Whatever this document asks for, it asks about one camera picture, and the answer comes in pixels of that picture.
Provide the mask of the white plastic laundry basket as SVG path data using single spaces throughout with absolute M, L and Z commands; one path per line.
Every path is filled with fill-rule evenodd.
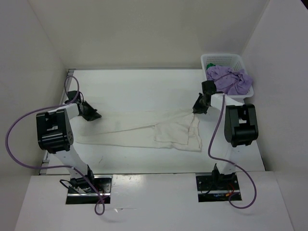
M 220 65 L 220 66 L 226 66 L 235 71 L 243 69 L 245 73 L 248 74 L 241 56 L 237 54 L 228 54 L 228 53 L 226 54 L 222 54 L 222 53 L 221 54 L 203 54 L 201 56 L 201 65 L 202 65 L 203 73 L 204 73 L 206 80 L 207 80 L 206 66 L 209 63 Z M 249 92 L 246 95 L 235 95 L 235 96 L 228 95 L 228 96 L 233 99 L 245 99 L 245 98 L 250 98 L 253 95 L 254 95 L 254 91 L 253 91 L 253 87 L 251 86 Z

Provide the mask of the green t shirt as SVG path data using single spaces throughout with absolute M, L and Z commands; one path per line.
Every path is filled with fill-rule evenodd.
M 209 64 L 206 66 L 206 70 L 208 70 L 208 69 L 211 68 L 211 67 L 215 67 L 215 66 L 216 66 L 215 64 L 209 63 Z

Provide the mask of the white t shirt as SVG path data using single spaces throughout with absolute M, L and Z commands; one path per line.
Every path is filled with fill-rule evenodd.
M 141 148 L 174 148 L 200 152 L 199 119 L 191 109 L 143 112 L 102 112 L 88 122 L 71 120 L 75 142 Z

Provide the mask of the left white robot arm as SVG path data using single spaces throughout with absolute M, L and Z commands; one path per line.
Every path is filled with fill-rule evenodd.
M 87 102 L 72 103 L 36 115 L 38 145 L 42 150 L 55 155 L 70 173 L 74 189 L 92 193 L 96 180 L 89 165 L 84 163 L 75 150 L 74 135 L 70 120 L 82 117 L 91 122 L 102 116 Z

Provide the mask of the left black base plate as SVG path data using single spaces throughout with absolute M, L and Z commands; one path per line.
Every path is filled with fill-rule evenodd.
M 73 180 L 60 180 L 60 183 L 67 189 L 66 205 L 96 204 L 99 200 L 97 193 L 90 186 L 81 189 L 73 183 Z M 111 184 L 112 176 L 94 177 L 93 185 L 103 197 L 105 204 L 110 204 L 111 201 Z

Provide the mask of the purple t shirt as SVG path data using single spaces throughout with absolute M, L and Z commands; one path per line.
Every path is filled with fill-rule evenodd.
M 227 95 L 246 95 L 253 79 L 243 69 L 235 71 L 226 66 L 211 66 L 206 70 L 207 80 L 214 81 L 218 91 Z

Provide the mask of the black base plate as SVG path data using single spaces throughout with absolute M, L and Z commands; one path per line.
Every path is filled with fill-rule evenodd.
M 222 179 L 214 181 L 214 178 L 207 175 L 196 175 L 196 186 L 198 193 L 198 202 L 224 202 L 241 201 L 240 187 L 237 176 L 231 174 L 223 176 Z
M 60 183 L 67 189 L 66 205 L 96 204 L 99 200 L 97 193 L 90 186 L 81 189 L 73 183 L 73 180 L 60 180 Z M 111 201 L 111 184 L 112 176 L 94 177 L 93 185 L 103 197 L 105 204 L 110 204 Z

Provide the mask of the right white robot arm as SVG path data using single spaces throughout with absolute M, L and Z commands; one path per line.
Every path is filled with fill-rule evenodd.
M 256 108 L 253 104 L 238 102 L 220 92 L 199 93 L 193 112 L 206 114 L 210 107 L 219 110 L 218 121 L 207 150 L 209 158 L 215 160 L 218 171 L 211 177 L 211 184 L 216 189 L 222 189 L 228 184 L 226 175 L 243 169 L 233 160 L 238 147 L 251 145 L 258 138 Z M 212 154 L 212 147 L 221 122 L 224 123 L 223 134 L 228 148 L 226 153 L 219 157 Z

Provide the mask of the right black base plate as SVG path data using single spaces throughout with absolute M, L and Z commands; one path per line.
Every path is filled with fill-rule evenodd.
M 207 175 L 196 175 L 196 186 L 198 193 L 198 202 L 224 202 L 241 201 L 240 187 L 237 176 L 231 174 L 223 176 L 222 179 L 214 181 L 214 178 Z

